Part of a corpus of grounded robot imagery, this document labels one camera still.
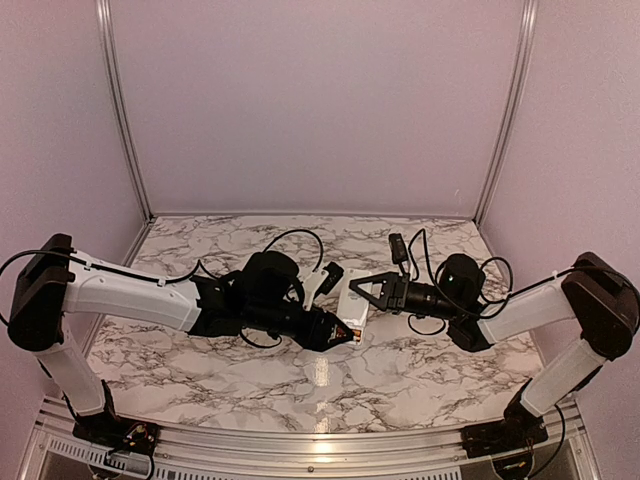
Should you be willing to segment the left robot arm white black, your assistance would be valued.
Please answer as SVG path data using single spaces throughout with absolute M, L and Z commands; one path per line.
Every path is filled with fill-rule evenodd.
M 41 248 L 18 253 L 29 261 L 17 276 L 9 339 L 31 352 L 65 395 L 74 416 L 106 445 L 125 438 L 105 383 L 88 365 L 68 313 L 96 313 L 144 321 L 192 336 L 242 336 L 247 329 L 325 352 L 351 341 L 354 332 L 338 316 L 315 305 L 342 274 L 336 264 L 315 268 L 306 281 L 289 256 L 273 250 L 252 254 L 245 266 L 214 276 L 201 266 L 181 277 L 153 276 L 76 250 L 66 234 Z

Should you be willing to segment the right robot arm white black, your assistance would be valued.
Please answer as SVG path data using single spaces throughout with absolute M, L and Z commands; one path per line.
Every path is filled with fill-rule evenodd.
M 639 330 L 639 291 L 592 252 L 501 302 L 482 299 L 485 279 L 474 259 L 452 254 L 430 283 L 385 272 L 355 278 L 349 288 L 380 311 L 443 320 L 449 338 L 468 352 L 485 351 L 546 324 L 576 320 L 578 339 L 527 381 L 496 425 L 496 440 L 515 448 L 558 401 L 627 353 Z

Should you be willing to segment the white remote control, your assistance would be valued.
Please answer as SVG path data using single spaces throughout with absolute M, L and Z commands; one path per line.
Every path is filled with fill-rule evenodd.
M 369 312 L 369 303 L 362 297 L 352 292 L 349 281 L 354 278 L 370 276 L 368 270 L 348 268 L 340 282 L 339 300 L 336 315 L 353 331 L 360 330 L 362 338 L 359 342 L 352 340 L 350 344 L 360 345 L 364 339 L 364 332 Z

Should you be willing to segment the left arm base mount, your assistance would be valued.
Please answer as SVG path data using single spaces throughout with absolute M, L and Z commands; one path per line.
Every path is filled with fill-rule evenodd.
M 102 380 L 105 404 L 99 413 L 80 415 L 73 412 L 76 438 L 110 448 L 110 455 L 120 451 L 152 456 L 155 452 L 159 425 L 118 415 L 107 383 Z

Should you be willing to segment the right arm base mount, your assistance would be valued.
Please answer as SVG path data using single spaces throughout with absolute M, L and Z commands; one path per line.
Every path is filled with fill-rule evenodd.
M 495 455 L 532 447 L 548 440 L 541 416 L 534 416 L 521 403 L 529 379 L 515 394 L 503 412 L 503 419 L 464 427 L 462 447 L 469 458 Z

